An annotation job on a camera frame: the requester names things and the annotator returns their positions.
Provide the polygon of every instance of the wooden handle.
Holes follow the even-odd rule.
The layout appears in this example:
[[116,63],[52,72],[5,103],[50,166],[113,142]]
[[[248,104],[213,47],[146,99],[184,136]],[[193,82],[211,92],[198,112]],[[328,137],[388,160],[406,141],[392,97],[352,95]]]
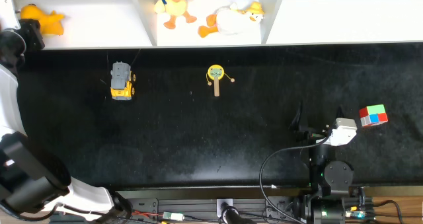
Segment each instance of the wooden handle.
[[214,78],[214,96],[220,96],[219,79],[218,78]]

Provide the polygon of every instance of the white plush duck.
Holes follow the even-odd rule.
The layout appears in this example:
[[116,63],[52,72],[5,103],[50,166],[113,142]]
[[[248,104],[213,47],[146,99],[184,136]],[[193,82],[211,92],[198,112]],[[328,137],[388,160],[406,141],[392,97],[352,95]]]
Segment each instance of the white plush duck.
[[230,7],[222,7],[216,14],[207,17],[207,26],[201,26],[198,34],[205,38],[208,34],[220,32],[234,35],[246,32],[256,27],[263,19],[264,11],[259,2],[253,2],[246,11],[238,10],[236,3]]

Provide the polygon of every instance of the toy truck cab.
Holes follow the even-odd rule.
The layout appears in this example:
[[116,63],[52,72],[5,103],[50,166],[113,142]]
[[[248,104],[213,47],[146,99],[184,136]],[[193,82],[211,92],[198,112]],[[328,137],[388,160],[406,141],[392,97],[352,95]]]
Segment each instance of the toy truck cab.
[[131,71],[131,66],[127,63],[113,63],[112,83],[110,90],[112,98],[116,100],[131,100],[135,94],[134,84],[136,80],[135,73]]

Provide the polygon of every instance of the red cube face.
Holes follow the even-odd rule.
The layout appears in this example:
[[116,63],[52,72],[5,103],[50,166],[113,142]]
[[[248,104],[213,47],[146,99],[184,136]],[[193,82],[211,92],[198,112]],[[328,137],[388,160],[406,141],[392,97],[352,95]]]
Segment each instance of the red cube face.
[[369,116],[369,112],[367,111],[367,108],[360,109],[360,118],[364,118],[365,116]]
[[386,113],[378,114],[379,122],[388,122],[388,115]]

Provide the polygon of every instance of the blue square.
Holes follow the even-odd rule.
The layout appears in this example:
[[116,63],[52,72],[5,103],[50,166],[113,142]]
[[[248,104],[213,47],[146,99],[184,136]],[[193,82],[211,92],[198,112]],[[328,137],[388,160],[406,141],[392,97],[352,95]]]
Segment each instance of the blue square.
[[379,117],[377,116],[377,114],[370,115],[370,122],[371,123],[379,122]]

